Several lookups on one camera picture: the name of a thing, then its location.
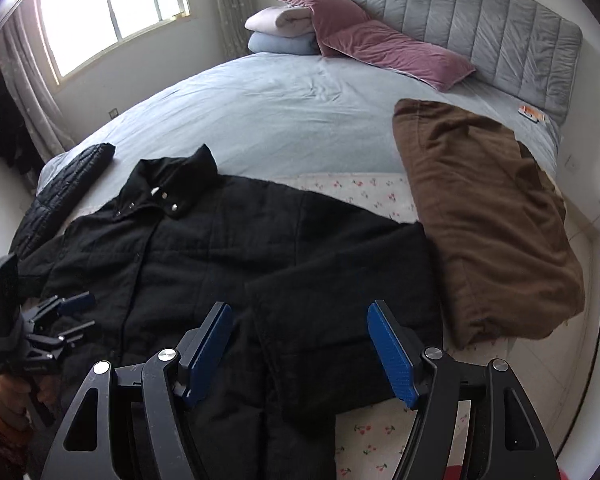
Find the blue gripper pad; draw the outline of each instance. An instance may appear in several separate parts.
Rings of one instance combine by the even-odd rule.
[[[413,385],[413,366],[376,302],[366,312],[366,326],[395,396],[408,408],[413,408],[418,400]]]
[[[216,368],[218,368],[218,363],[229,341],[233,326],[234,314],[231,307],[224,304],[213,326],[206,334],[206,339],[202,343],[191,367],[189,387],[186,388],[182,396],[185,405],[189,409],[206,397],[211,378],[216,372]]]

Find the jacket collar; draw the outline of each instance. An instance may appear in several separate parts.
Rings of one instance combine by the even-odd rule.
[[[218,179],[218,167],[206,144],[189,158],[140,160],[118,195],[114,217],[126,218],[144,206],[158,206],[179,218]]]

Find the black puffer jacket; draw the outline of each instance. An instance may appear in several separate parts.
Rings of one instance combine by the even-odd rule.
[[[9,249],[26,258],[58,232],[62,222],[107,168],[116,147],[90,146],[62,168],[39,193],[20,222]]]

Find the brown blanket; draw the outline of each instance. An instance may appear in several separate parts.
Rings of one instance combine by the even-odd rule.
[[[443,307],[460,348],[543,338],[583,310],[564,202],[511,130],[452,105],[404,99],[394,137],[438,252]]]

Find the orange sleeve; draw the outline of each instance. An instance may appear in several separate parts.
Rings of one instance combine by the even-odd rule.
[[[14,446],[26,446],[33,436],[33,430],[31,428],[25,431],[14,430],[0,418],[0,434]]]

